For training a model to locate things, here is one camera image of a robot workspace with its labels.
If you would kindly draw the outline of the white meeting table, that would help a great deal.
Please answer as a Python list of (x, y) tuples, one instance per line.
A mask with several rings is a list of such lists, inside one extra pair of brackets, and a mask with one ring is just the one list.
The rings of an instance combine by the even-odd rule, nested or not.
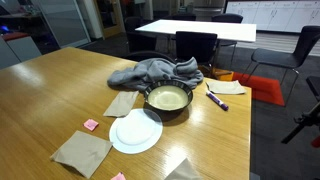
[(221, 40), (234, 40), (250, 43), (256, 41), (255, 24), (157, 20), (136, 28), (136, 31), (172, 35), (177, 31), (214, 33), (217, 35), (217, 38)]

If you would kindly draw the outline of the brown napkin front left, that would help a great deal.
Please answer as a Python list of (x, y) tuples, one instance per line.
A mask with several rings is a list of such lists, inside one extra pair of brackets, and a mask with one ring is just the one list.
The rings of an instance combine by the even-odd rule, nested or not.
[(102, 138), (76, 131), (50, 159), (75, 168), (89, 179), (107, 156), (112, 143)]

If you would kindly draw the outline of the black chair far right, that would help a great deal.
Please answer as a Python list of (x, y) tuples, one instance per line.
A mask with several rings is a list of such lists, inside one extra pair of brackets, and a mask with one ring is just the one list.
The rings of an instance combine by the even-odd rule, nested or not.
[(221, 22), (221, 23), (241, 23), (243, 17), (239, 14), (219, 14), (211, 17), (212, 22)]

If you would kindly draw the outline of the brown napkin near bowl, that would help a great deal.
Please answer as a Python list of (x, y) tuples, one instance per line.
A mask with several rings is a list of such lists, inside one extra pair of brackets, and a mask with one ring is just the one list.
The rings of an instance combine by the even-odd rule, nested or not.
[(138, 94), (138, 91), (120, 91), (103, 115), (112, 117), (123, 117), (128, 115)]

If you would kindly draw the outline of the grey crumpled cloth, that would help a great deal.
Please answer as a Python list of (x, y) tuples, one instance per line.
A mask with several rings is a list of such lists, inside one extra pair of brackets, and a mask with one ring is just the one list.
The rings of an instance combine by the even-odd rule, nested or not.
[(154, 82), (177, 80), (195, 89), (203, 79), (204, 75), (198, 69), (194, 57), (178, 63), (164, 58), (149, 58), (138, 62), (134, 67), (114, 71), (107, 80), (107, 84), (144, 91)]

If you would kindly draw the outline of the brown napkin bottom edge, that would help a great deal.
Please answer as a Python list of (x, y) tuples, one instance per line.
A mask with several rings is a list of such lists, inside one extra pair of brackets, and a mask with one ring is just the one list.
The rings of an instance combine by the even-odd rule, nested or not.
[(203, 180), (203, 178), (185, 158), (164, 180)]

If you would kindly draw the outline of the purple and white marker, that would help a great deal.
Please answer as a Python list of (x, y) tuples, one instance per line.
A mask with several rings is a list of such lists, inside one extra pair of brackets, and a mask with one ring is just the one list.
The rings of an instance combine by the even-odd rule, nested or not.
[(216, 97), (212, 92), (206, 91), (206, 95), (212, 99), (217, 105), (219, 105), (224, 111), (228, 111), (229, 107), (221, 101), (218, 97)]

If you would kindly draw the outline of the pink sticky note bottom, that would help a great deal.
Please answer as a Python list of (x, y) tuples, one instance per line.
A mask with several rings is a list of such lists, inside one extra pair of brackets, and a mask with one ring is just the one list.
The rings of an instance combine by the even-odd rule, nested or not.
[(116, 176), (111, 178), (111, 180), (126, 180), (124, 174), (122, 172), (118, 173)]

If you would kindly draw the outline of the brown napkin far right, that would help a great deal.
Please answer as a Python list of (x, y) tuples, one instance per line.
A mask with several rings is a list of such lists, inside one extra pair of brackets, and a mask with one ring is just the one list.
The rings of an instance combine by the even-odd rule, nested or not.
[(241, 86), (238, 80), (236, 81), (218, 81), (213, 80), (207, 82), (208, 88), (211, 92), (216, 94), (244, 94), (246, 90)]

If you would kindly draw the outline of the white wall cabinets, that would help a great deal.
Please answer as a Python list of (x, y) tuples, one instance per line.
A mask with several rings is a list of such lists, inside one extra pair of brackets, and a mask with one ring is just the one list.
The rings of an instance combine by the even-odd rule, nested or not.
[(241, 15), (259, 31), (299, 33), (320, 25), (320, 0), (228, 0), (225, 12)]

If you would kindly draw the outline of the black rimmed cream bowl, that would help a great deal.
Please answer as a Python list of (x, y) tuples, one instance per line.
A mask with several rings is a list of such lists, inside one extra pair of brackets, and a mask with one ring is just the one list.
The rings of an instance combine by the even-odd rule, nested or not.
[(177, 80), (160, 80), (144, 90), (145, 101), (155, 109), (177, 111), (187, 107), (192, 99), (192, 89)]

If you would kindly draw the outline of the black chair far left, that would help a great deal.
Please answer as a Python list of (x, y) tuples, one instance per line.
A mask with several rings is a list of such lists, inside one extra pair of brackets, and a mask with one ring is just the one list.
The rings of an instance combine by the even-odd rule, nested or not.
[(130, 52), (155, 50), (157, 39), (136, 31), (136, 28), (142, 25), (141, 17), (127, 17), (124, 21), (124, 25)]

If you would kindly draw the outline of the pink sticky note pad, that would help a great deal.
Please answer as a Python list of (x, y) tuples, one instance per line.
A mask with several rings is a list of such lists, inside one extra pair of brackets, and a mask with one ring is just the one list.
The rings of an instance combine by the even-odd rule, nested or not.
[(99, 123), (93, 119), (88, 119), (86, 122), (83, 123), (83, 126), (90, 131), (94, 131), (98, 125)]

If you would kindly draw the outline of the black chair behind table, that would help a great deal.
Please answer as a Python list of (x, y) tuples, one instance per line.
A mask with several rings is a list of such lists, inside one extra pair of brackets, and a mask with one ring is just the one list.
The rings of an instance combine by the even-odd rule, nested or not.
[(214, 33), (176, 32), (176, 55), (178, 59), (194, 57), (198, 65), (211, 65), (215, 54), (217, 35)]

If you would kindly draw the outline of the white round plate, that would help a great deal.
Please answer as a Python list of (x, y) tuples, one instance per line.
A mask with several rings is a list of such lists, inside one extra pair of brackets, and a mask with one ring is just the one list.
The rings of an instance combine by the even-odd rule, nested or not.
[(153, 147), (162, 135), (161, 118), (148, 109), (133, 109), (110, 127), (113, 147), (124, 154), (138, 154)]

